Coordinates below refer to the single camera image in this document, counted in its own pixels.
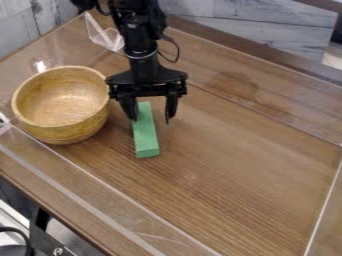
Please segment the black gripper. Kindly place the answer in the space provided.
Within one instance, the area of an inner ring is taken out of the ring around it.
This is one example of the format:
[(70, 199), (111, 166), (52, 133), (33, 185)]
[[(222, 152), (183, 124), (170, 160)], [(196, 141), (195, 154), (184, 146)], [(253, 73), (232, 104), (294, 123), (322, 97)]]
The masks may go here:
[(163, 66), (158, 68), (156, 76), (143, 82), (134, 80), (131, 70), (106, 78), (110, 87), (110, 97), (119, 100), (127, 117), (136, 121), (139, 108), (136, 97), (166, 96), (166, 123), (175, 116), (178, 110), (178, 98), (187, 94), (188, 75)]

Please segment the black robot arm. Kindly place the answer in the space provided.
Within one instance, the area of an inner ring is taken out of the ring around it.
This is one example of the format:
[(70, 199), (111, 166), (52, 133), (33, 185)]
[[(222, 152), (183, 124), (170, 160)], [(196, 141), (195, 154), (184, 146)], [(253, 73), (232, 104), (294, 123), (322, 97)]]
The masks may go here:
[(166, 97), (166, 121), (176, 115), (178, 101), (187, 94), (188, 75), (164, 67), (158, 55), (158, 41), (176, 42), (164, 34), (166, 15), (158, 0), (107, 0), (104, 11), (99, 0), (70, 0), (82, 10), (96, 9), (103, 16), (111, 16), (119, 34), (123, 37), (123, 51), (130, 69), (106, 78), (110, 97), (122, 106), (127, 117), (136, 121), (139, 117), (139, 97)]

